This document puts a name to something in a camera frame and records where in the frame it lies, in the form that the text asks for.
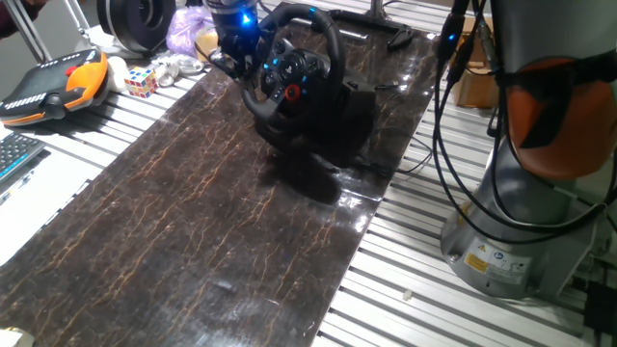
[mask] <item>black marble mat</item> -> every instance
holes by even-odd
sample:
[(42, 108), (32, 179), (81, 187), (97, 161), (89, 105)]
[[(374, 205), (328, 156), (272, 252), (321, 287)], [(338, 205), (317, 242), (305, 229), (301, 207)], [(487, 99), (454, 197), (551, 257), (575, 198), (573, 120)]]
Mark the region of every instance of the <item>black marble mat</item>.
[[(378, 127), (413, 131), (436, 43), (388, 54), (389, 34), (341, 27), (369, 34), (349, 67), (405, 86), (379, 92)], [(209, 73), (0, 268), (0, 326), (39, 347), (310, 345), (388, 180), (285, 164), (239, 94)], [(382, 132), (372, 155), (395, 167), (408, 142)]]

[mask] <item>black round object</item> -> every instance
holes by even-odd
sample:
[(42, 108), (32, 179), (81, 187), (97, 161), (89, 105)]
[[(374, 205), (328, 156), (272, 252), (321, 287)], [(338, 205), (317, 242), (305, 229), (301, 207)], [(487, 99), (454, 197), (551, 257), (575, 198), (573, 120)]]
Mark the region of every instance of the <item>black round object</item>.
[(126, 49), (148, 53), (167, 36), (175, 13), (175, 0), (97, 0), (103, 31)]
[[(285, 117), (281, 117), (279, 114), (281, 105), (285, 101), (285, 87), (290, 84), (302, 84), (304, 80), (310, 82), (311, 76), (307, 76), (307, 74), (314, 75), (319, 70), (320, 59), (314, 57), (314, 53), (303, 53), (301, 50), (296, 50), (291, 46), (288, 47), (289, 49), (286, 49), (284, 45), (275, 45), (272, 54), (268, 58), (268, 62), (272, 63), (272, 65), (269, 63), (264, 65), (264, 68), (276, 71), (281, 78), (281, 81), (272, 87), (272, 92), (267, 100), (257, 100), (255, 88), (251, 83), (247, 84), (246, 89), (242, 91), (244, 104), (259, 121), (277, 131), (287, 132), (300, 131), (312, 120), (316, 120), (317, 115), (324, 114), (324, 111), (331, 107), (338, 97), (345, 75), (345, 46), (343, 45), (343, 39), (335, 22), (327, 13), (304, 4), (277, 7), (272, 13), (263, 18), (259, 23), (259, 29), (264, 32), (275, 32), (278, 28), (287, 25), (293, 18), (311, 20), (312, 25), (318, 28), (319, 32), (323, 33), (327, 39), (330, 68), (327, 72), (324, 71), (327, 75), (323, 83), (319, 82), (321, 86), (318, 88), (317, 93), (311, 94), (310, 91), (303, 87), (302, 94), (307, 95), (307, 100), (309, 100), (308, 107), (300, 113), (286, 114)], [(315, 69), (310, 68), (311, 63), (308, 63), (306, 67), (305, 59), (307, 59), (308, 55), (313, 56)]]

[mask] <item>steering wheel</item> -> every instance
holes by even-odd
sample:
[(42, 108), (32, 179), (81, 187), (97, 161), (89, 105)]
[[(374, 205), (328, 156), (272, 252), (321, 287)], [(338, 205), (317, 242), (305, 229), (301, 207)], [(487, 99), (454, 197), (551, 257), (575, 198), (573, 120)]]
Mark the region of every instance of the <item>steering wheel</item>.
[[(261, 31), (275, 31), (293, 18), (312, 20), (327, 39), (330, 63), (319, 55), (294, 48), (286, 40), (277, 42), (263, 68), (272, 92), (258, 101), (251, 83), (242, 91), (247, 108), (268, 126), (280, 131), (295, 131), (307, 124), (321, 109), (331, 106), (338, 96), (345, 75), (345, 48), (338, 27), (330, 16), (309, 5), (293, 4), (276, 8), (259, 23)], [(302, 99), (307, 107), (295, 115), (280, 115), (285, 102)]]

